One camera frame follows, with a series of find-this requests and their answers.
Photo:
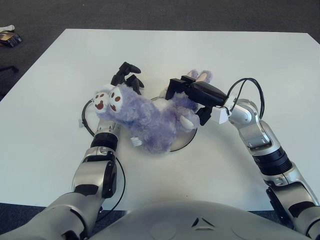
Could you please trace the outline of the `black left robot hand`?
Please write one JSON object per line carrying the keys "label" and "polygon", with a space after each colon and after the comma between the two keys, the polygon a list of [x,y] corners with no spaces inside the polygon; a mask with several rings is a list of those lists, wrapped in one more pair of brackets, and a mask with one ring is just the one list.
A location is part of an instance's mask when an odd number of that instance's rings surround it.
{"label": "black left robot hand", "polygon": [[128,62],[124,62],[118,72],[112,77],[111,85],[117,86],[125,84],[133,89],[138,95],[141,95],[140,88],[144,88],[144,84],[137,78],[135,74],[140,74],[141,70]]}

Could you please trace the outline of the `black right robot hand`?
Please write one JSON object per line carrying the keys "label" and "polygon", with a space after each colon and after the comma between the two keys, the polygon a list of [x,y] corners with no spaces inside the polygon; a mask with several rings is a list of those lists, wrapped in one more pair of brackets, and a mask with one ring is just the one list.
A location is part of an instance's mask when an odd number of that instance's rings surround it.
{"label": "black right robot hand", "polygon": [[181,76],[180,79],[172,78],[165,99],[170,100],[177,93],[184,93],[188,99],[203,106],[196,112],[200,125],[204,126],[209,119],[218,124],[229,120],[230,110],[225,106],[227,95],[209,83],[196,81],[187,75]]}

